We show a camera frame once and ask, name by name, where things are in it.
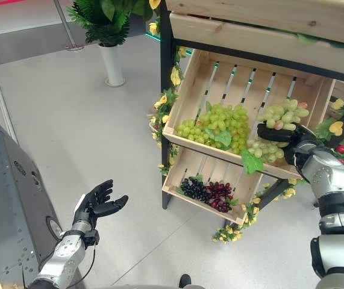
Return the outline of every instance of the potted plant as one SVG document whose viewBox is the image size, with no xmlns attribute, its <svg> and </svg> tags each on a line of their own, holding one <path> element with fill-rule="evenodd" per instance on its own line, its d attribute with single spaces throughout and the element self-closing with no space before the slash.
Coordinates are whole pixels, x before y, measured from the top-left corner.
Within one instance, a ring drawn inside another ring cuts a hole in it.
<svg viewBox="0 0 344 289">
<path fill-rule="evenodd" d="M 119 59 L 119 47 L 129 32 L 131 13 L 146 21 L 152 17 L 152 9 L 145 0 L 74 0 L 69 15 L 80 27 L 87 30 L 86 43 L 99 42 L 105 61 L 105 83 L 117 87 L 125 83 Z"/>
</svg>

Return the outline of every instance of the black shelf frame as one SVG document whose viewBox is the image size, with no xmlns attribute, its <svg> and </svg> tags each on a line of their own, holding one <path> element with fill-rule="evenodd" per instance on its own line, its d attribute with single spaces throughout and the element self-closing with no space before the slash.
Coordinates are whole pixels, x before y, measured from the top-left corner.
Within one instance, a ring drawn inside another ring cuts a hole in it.
<svg viewBox="0 0 344 289">
<path fill-rule="evenodd" d="M 215 45 L 208 45 L 205 43 L 193 42 L 184 39 L 176 39 L 173 36 L 172 25 L 170 24 L 169 19 L 170 11 L 167 10 L 165 0 L 161 0 L 160 3 L 160 51 L 161 51 L 161 92 L 164 89 L 168 89 L 171 87 L 172 83 L 170 81 L 170 73 L 172 71 L 174 65 L 174 56 L 177 49 L 177 46 L 185 46 L 187 48 L 195 48 L 209 52 L 215 52 L 218 54 L 225 54 L 230 56 L 235 56 L 239 58 L 245 58 L 249 60 L 274 64 L 277 66 L 288 67 L 291 69 L 296 69 L 312 74 L 317 74 L 321 76 L 325 76 L 328 78 L 334 78 L 341 81 L 344 81 L 344 73 L 336 72 L 328 69 L 323 69 L 316 66 L 311 66 L 303 63 L 297 63 L 294 61 L 284 60 L 275 57 L 269 57 L 266 55 L 255 54 L 247 51 L 240 51 L 236 49 L 225 48 L 221 46 Z M 344 122 L 344 116 L 342 116 L 339 120 Z M 332 137 L 331 140 L 327 143 L 329 148 L 336 147 L 342 140 L 344 140 L 344 131 L 343 134 L 338 137 Z M 161 163 L 164 166 L 169 164 L 169 149 L 170 149 L 171 142 L 162 135 L 161 137 Z M 268 173 L 261 172 L 264 175 L 272 176 Z M 285 188 L 288 187 L 288 180 L 277 178 L 277 181 L 270 187 L 270 189 L 264 194 L 259 203 L 259 209 L 261 210 L 264 208 L 269 202 L 279 196 Z M 166 177 L 162 176 L 162 184 L 164 184 Z M 167 209 L 169 201 L 172 195 L 162 191 L 162 207 Z M 231 224 L 230 221 L 225 220 L 225 225 Z"/>
</svg>

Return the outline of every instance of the grape bunch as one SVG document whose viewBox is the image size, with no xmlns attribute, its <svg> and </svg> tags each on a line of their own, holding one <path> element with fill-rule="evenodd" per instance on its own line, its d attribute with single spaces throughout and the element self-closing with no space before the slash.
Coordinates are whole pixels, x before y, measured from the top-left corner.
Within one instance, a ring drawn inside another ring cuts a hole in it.
<svg viewBox="0 0 344 289">
<path fill-rule="evenodd" d="M 209 182 L 209 185 L 206 186 L 206 192 L 208 197 L 208 201 L 206 201 L 206 203 L 212 208 L 222 213 L 227 213 L 232 209 L 230 204 L 227 202 L 227 199 L 233 199 L 231 195 L 232 188 L 230 187 L 229 182 L 225 185 L 220 184 L 219 182 Z"/>
<path fill-rule="evenodd" d="M 294 131 L 296 125 L 302 117 L 309 115 L 307 110 L 307 103 L 300 102 L 296 99 L 286 99 L 280 104 L 273 104 L 268 107 L 261 116 L 257 117 L 259 122 L 266 121 L 267 128 L 274 128 L 276 130 L 288 129 Z"/>
<path fill-rule="evenodd" d="M 261 158 L 264 162 L 273 163 L 278 158 L 284 157 L 284 151 L 282 148 L 288 146 L 288 143 L 281 143 L 277 141 L 263 140 L 247 140 L 246 145 L 248 151 L 255 155 L 257 158 Z"/>
<path fill-rule="evenodd" d="M 207 189 L 204 186 L 203 182 L 199 182 L 197 179 L 191 176 L 189 177 L 189 179 L 185 178 L 182 181 L 180 188 L 184 192 L 184 195 L 187 197 L 200 200 L 201 202 L 208 201 Z"/>
<path fill-rule="evenodd" d="M 234 154 L 239 154 L 241 150 L 246 149 L 246 140 L 251 131 L 247 121 L 247 110 L 241 104 L 235 107 L 215 104 L 199 117 L 196 124 L 193 119 L 184 120 L 177 127 L 177 135 L 213 148 L 224 149 L 223 144 L 211 139 L 205 129 L 210 129 L 215 136 L 223 131 L 229 131 L 232 136 L 230 149 Z"/>
</svg>

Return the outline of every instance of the shoe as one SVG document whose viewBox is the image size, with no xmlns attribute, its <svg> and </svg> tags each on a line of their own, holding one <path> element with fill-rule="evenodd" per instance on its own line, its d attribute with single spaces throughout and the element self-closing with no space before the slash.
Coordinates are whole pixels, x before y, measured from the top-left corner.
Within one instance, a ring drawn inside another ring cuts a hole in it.
<svg viewBox="0 0 344 289">
<path fill-rule="evenodd" d="M 184 288 L 186 285 L 192 284 L 192 280 L 190 280 L 190 276 L 188 274 L 183 274 L 180 278 L 180 283 L 178 284 L 178 288 Z"/>
</svg>

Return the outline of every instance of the wooden shelf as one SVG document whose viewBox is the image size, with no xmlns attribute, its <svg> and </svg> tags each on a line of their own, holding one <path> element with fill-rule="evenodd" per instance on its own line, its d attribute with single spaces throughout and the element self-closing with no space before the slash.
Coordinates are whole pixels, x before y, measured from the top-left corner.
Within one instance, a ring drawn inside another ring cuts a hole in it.
<svg viewBox="0 0 344 289">
<path fill-rule="evenodd" d="M 179 14 L 233 20 L 344 43 L 344 0 L 166 0 L 166 4 L 168 10 Z"/>
<path fill-rule="evenodd" d="M 170 22 L 177 39 L 266 55 L 344 73 L 344 49 L 333 47 L 325 41 L 303 44 L 291 33 L 175 13 L 170 14 Z"/>
<path fill-rule="evenodd" d="M 163 135 L 172 143 L 227 162 L 242 165 L 240 155 L 196 143 L 175 134 L 177 127 L 182 121 L 194 119 L 196 117 L 204 93 L 208 88 L 210 76 L 216 61 L 219 61 L 218 68 L 214 75 L 213 82 L 210 84 L 207 98 L 212 104 L 219 103 L 222 99 L 225 86 L 235 64 L 237 65 L 235 76 L 225 98 L 224 105 L 237 105 L 240 103 L 245 93 L 246 86 L 250 81 L 251 72 L 253 69 L 256 69 L 243 104 L 243 107 L 248 111 L 248 125 L 251 128 L 255 124 L 258 109 L 263 102 L 273 72 L 275 72 L 276 75 L 271 87 L 271 92 L 266 101 L 266 107 L 270 106 L 270 104 L 281 102 L 287 97 L 290 86 L 293 83 L 293 77 L 296 76 L 297 79 L 292 90 L 291 98 L 299 101 L 306 101 L 308 103 L 308 109 L 310 110 L 310 115 L 304 118 L 302 124 L 313 129 L 323 121 L 333 89 L 333 79 L 320 76 L 315 78 L 314 75 L 309 73 L 297 72 L 292 69 L 194 50 L 186 69 L 185 80 L 178 92 L 179 98 L 174 104 L 170 112 L 169 121 L 163 130 Z M 300 178 L 295 168 L 286 164 L 284 161 L 282 163 L 276 163 L 275 165 L 276 166 L 264 164 L 262 172 L 283 179 Z"/>
<path fill-rule="evenodd" d="M 213 182 L 229 182 L 232 188 L 236 185 L 234 198 L 239 199 L 239 204 L 232 207 L 232 210 L 227 213 L 220 213 L 203 202 L 177 193 L 176 189 L 180 186 L 181 181 L 184 178 L 196 176 L 197 174 L 203 175 L 204 183 L 207 183 L 210 179 L 210 181 Z M 261 173 L 253 173 L 248 176 L 243 171 L 243 167 L 217 160 L 198 152 L 193 152 L 189 149 L 180 148 L 176 162 L 173 168 L 169 171 L 162 190 L 200 208 L 215 213 L 238 225 L 242 225 L 245 220 L 246 213 L 242 210 L 241 204 L 251 201 L 255 195 L 260 180 Z"/>
</svg>

